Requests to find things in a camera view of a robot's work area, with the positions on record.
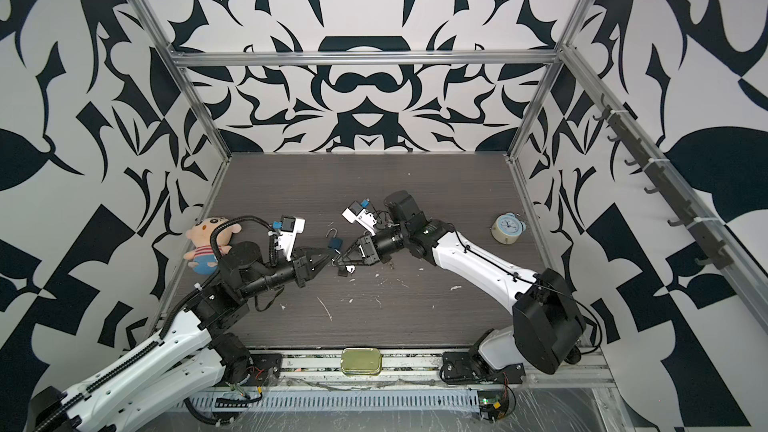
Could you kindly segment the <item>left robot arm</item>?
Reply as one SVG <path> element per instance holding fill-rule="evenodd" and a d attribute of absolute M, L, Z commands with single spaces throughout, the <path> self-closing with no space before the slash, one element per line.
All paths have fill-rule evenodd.
<path fill-rule="evenodd" d="M 212 272 L 168 313 L 162 327 L 105 369 L 30 401 L 28 431 L 134 431 L 195 393 L 219 383 L 237 389 L 252 378 L 251 354 L 231 327 L 264 293 L 304 287 L 337 254 L 298 247 L 300 218 L 246 215 L 206 219 L 187 237 L 184 258 Z"/>

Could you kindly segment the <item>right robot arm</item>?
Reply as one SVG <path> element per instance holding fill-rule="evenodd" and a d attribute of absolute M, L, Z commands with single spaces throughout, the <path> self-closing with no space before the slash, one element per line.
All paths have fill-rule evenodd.
<path fill-rule="evenodd" d="M 453 224 L 428 217 L 404 190 L 390 194 L 385 207 L 379 215 L 363 200 L 344 209 L 343 218 L 365 233 L 338 256 L 340 269 L 384 263 L 406 250 L 472 283 L 512 318 L 510 326 L 487 331 L 466 352 L 445 354 L 442 381 L 500 382 L 507 373 L 521 379 L 526 366 L 553 375 L 561 365 L 581 361 L 586 308 L 558 272 L 521 268 L 482 249 Z"/>

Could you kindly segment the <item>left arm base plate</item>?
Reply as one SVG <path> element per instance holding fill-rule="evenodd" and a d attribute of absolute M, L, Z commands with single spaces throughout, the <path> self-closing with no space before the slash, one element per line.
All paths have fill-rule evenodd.
<path fill-rule="evenodd" d="M 282 374 L 283 355 L 274 352 L 252 353 L 243 372 L 235 375 L 236 383 L 243 387 L 275 385 Z"/>

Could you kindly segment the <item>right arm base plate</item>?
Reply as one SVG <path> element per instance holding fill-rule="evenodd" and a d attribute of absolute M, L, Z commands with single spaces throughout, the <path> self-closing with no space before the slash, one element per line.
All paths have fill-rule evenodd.
<path fill-rule="evenodd" d="M 448 385 L 519 385 L 525 381 L 526 373 L 522 363 L 494 370 L 482 362 L 478 355 L 471 355 L 469 352 L 444 352 L 439 378 Z"/>

